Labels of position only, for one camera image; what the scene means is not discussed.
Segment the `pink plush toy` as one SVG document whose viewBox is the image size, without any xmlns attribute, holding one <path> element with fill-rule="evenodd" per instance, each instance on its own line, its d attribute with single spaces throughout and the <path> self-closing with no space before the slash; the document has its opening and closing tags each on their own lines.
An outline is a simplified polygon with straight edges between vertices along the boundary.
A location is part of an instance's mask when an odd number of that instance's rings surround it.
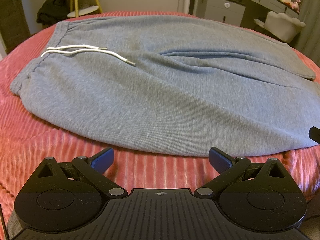
<svg viewBox="0 0 320 240">
<path fill-rule="evenodd" d="M 295 0 L 294 2 L 292 2 L 291 8 L 295 11 L 299 11 L 301 3 L 301 0 Z"/>
</svg>

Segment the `white shell back chair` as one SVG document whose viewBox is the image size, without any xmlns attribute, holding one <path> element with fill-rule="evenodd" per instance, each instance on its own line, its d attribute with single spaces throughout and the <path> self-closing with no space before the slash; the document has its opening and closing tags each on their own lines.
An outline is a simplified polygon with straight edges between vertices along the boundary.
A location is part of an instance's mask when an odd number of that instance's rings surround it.
<svg viewBox="0 0 320 240">
<path fill-rule="evenodd" d="M 285 13 L 268 12 L 265 22 L 253 20 L 255 25 L 265 29 L 279 40 L 290 43 L 295 36 L 306 26 L 299 19 L 290 17 Z"/>
</svg>

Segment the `dark wooden door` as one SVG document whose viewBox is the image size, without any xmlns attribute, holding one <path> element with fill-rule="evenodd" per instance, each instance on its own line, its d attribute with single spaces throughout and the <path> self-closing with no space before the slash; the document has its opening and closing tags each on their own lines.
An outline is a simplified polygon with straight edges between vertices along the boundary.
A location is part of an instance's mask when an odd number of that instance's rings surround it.
<svg viewBox="0 0 320 240">
<path fill-rule="evenodd" d="M 7 54 L 30 37 L 21 0 L 1 0 L 1 36 Z"/>
</svg>

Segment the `grey drawer cabinet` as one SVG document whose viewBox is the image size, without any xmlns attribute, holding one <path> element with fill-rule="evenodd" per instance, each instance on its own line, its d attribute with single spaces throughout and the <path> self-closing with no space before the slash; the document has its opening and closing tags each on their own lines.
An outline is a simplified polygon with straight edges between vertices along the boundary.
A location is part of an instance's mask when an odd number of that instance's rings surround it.
<svg viewBox="0 0 320 240">
<path fill-rule="evenodd" d="M 245 8 L 233 0 L 198 0 L 195 16 L 240 26 Z"/>
</svg>

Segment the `black bag on floor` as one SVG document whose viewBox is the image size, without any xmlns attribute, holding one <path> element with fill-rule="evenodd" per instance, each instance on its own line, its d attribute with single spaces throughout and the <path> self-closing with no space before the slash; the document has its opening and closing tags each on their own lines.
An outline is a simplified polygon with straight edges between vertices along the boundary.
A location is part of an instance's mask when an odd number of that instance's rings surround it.
<svg viewBox="0 0 320 240">
<path fill-rule="evenodd" d="M 66 20 L 69 12 L 67 0 L 46 0 L 37 12 L 36 22 L 51 26 Z"/>
</svg>

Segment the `grey sweatpants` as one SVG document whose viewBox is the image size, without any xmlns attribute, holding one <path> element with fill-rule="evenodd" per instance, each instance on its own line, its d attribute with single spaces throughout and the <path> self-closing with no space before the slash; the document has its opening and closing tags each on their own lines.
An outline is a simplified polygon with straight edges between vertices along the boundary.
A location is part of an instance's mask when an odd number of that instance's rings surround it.
<svg viewBox="0 0 320 240">
<path fill-rule="evenodd" d="M 313 146 L 319 84 L 285 43 L 199 18 L 56 25 L 10 85 L 35 116 L 134 150 L 267 155 Z"/>
</svg>

